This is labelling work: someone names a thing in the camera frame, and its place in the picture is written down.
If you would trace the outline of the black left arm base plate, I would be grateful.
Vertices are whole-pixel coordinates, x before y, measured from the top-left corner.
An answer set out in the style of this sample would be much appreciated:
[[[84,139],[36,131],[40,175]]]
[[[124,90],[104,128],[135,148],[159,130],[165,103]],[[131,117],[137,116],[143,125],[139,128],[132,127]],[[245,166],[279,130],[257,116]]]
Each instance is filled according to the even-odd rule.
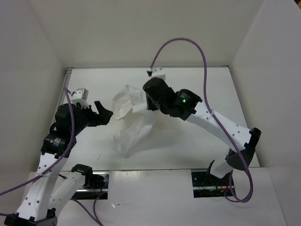
[[[108,171],[94,171],[88,185],[79,188],[72,196],[75,200],[107,200],[109,186]]]

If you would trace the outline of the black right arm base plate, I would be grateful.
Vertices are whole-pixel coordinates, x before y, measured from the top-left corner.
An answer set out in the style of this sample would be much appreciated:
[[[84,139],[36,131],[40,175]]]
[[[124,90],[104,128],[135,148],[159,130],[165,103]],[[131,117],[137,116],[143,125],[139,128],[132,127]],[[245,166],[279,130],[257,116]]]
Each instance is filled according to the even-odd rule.
[[[192,186],[194,198],[222,197],[226,193],[232,196],[230,192],[230,174],[223,178],[217,178],[205,171],[192,171]]]

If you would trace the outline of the white fabric skirt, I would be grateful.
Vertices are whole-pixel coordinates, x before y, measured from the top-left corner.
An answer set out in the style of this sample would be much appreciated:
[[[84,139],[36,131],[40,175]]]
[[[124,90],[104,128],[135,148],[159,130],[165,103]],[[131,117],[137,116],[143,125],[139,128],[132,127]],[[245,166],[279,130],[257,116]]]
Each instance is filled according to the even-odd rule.
[[[126,85],[112,99],[113,118],[123,121],[120,131],[113,135],[116,150],[128,157],[130,151],[151,132],[155,114],[148,110],[145,92]]]

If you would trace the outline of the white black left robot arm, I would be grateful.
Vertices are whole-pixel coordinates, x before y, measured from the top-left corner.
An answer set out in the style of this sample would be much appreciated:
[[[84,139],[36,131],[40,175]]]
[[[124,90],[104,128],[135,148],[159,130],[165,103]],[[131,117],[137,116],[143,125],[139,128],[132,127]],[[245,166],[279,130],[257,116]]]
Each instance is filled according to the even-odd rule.
[[[80,102],[63,104],[55,113],[55,122],[43,141],[37,180],[31,182],[28,193],[15,213],[6,215],[6,226],[55,226],[67,202],[80,188],[93,182],[90,166],[76,164],[63,183],[54,189],[59,174],[66,164],[76,136],[86,127],[107,125],[113,112],[95,101],[97,112]]]

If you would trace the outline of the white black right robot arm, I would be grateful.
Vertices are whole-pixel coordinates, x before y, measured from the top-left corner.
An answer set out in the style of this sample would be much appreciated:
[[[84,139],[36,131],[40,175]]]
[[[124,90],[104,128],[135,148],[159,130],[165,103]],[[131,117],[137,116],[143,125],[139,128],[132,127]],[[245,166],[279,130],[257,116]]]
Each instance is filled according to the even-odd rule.
[[[143,90],[163,114],[198,125],[228,145],[227,155],[221,160],[213,160],[208,167],[206,179],[209,184],[217,185],[231,171],[244,171],[249,167],[261,136],[258,128],[239,126],[220,113],[208,110],[201,97],[192,91],[175,92],[158,77],[147,81]]]

